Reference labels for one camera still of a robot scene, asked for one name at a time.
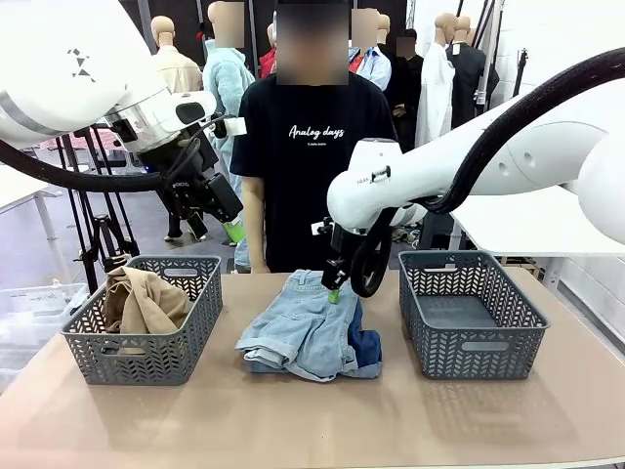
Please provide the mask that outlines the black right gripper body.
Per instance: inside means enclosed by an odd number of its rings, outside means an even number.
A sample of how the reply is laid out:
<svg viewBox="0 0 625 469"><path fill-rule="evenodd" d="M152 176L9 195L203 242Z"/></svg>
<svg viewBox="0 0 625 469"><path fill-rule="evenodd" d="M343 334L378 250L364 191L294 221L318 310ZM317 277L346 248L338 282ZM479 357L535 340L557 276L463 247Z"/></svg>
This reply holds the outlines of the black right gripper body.
<svg viewBox="0 0 625 469"><path fill-rule="evenodd" d="M331 237L333 254L330 261L340 271L348 274L351 270L353 257L357 251L357 235L343 228L334 228Z"/></svg>

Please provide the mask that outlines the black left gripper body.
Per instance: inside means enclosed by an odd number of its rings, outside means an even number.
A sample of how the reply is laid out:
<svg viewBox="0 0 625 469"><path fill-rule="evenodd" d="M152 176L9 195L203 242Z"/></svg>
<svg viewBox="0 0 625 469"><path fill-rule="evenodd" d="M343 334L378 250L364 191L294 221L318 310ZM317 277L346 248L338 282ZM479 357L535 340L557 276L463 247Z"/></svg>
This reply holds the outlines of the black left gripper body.
<svg viewBox="0 0 625 469"><path fill-rule="evenodd" d="M216 154L211 146L168 146L163 153L163 175L174 173L163 189L163 204L171 220L214 215L216 201L208 182L214 176Z"/></svg>

